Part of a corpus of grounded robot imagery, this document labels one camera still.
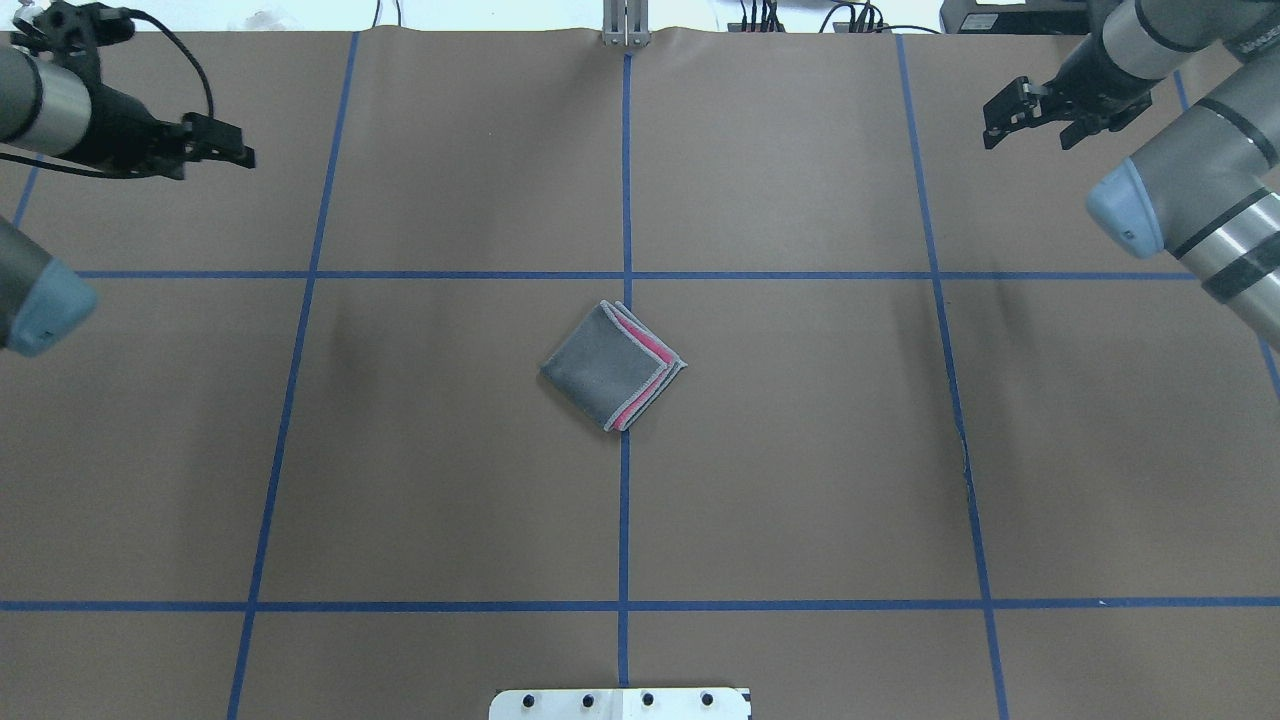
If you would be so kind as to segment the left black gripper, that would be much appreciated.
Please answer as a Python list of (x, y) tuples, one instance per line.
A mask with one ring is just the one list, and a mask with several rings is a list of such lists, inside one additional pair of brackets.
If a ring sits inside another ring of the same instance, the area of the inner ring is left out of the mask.
[(110, 176), (175, 181), (186, 177), (188, 163), (223, 161), (250, 170), (257, 167), (256, 151), (244, 145), (238, 126), (186, 113), (182, 127), (156, 119), (140, 100), (106, 85), (90, 86), (88, 94), (90, 124), (79, 141), (83, 167)]

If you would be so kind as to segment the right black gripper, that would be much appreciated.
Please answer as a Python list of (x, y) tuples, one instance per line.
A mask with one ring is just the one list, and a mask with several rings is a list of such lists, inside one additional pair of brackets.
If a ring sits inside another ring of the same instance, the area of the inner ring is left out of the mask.
[(1019, 76), (983, 106), (986, 150), (1010, 135), (1053, 122), (1061, 150), (1102, 132), (1125, 129), (1146, 111), (1146, 81), (1123, 70), (1101, 45), (1080, 45), (1044, 86)]

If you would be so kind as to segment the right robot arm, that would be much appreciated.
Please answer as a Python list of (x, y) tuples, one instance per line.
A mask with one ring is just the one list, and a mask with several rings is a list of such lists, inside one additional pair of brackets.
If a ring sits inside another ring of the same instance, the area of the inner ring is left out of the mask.
[(1088, 195), (1094, 223), (1134, 258), (1165, 252), (1268, 346), (1279, 338), (1279, 199), (1275, 1), (1120, 1), (1056, 76), (1014, 78), (983, 108), (983, 142), (1059, 122), (1062, 149), (1126, 128), (1151, 92), (1189, 59), (1220, 45), (1236, 69)]

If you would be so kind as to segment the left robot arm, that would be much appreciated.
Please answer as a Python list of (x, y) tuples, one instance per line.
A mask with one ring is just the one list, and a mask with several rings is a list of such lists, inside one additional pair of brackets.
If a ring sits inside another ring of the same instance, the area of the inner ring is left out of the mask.
[(189, 164), (253, 169), (257, 154), (238, 126), (211, 110), (163, 120), (137, 97), (87, 72), (3, 49), (3, 163), (23, 167), (17, 215), (3, 218), (3, 350), (37, 357), (81, 328), (99, 293), (24, 232), (35, 181), (182, 181)]

